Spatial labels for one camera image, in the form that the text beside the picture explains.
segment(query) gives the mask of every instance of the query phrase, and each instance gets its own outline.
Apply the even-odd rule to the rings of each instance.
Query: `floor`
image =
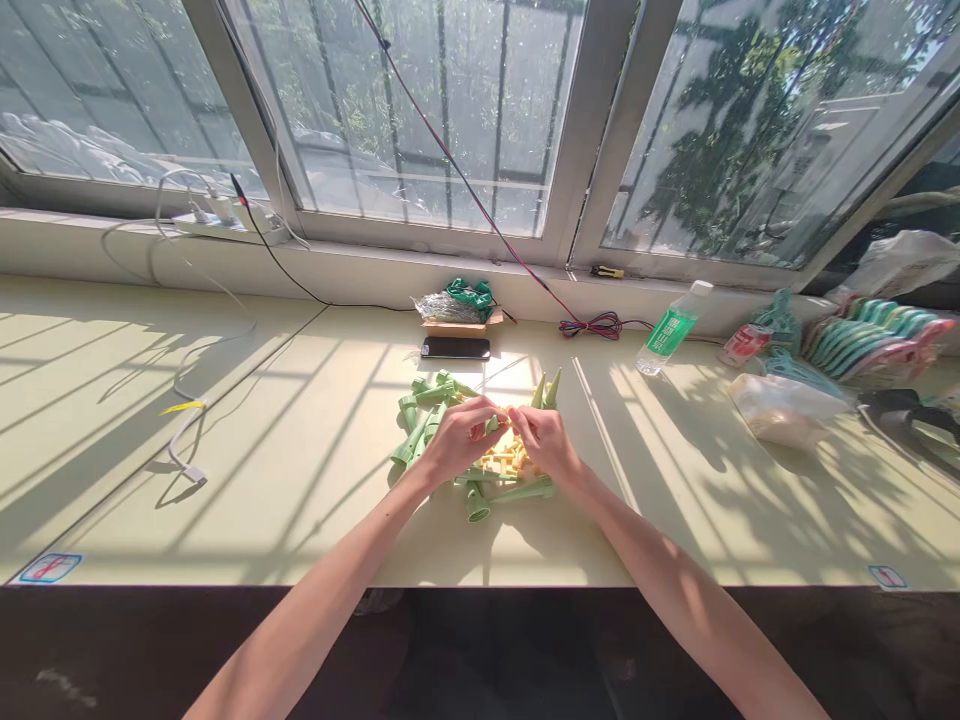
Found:
[[[0,717],[176,718],[283,588],[0,590]],[[960,596],[733,592],[835,718],[956,718]],[[378,595],[293,718],[736,718],[632,590]]]

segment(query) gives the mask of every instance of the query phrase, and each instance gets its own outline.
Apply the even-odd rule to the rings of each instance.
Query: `smartphone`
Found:
[[[490,341],[484,338],[428,337],[423,339],[420,357],[489,360]]]

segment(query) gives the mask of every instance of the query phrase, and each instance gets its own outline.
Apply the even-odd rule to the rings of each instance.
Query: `green bottle label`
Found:
[[[669,308],[660,318],[660,322],[650,333],[647,339],[647,349],[655,352],[657,355],[669,357],[683,342],[693,326],[697,324],[697,319],[681,315],[673,308]]]

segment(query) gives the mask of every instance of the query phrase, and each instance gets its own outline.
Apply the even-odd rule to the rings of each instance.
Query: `window pane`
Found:
[[[540,237],[586,0],[367,0],[504,233]],[[353,0],[228,0],[305,208],[487,229]]]
[[[602,247],[798,269],[956,73],[950,0],[686,0]]]
[[[265,197],[179,0],[0,0],[0,148],[23,171]],[[168,187],[189,176],[173,176]]]
[[[864,225],[804,293],[823,295],[832,290],[857,269],[872,242],[894,237],[903,230],[929,230],[953,242],[960,241],[960,133]],[[960,270],[902,295],[897,301],[938,310],[960,310]]]

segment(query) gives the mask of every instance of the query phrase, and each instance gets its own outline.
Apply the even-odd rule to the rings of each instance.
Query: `red can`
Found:
[[[773,330],[770,328],[749,323],[727,340],[727,344],[720,350],[719,357],[727,365],[743,367],[747,360],[763,350],[771,337],[773,337]]]

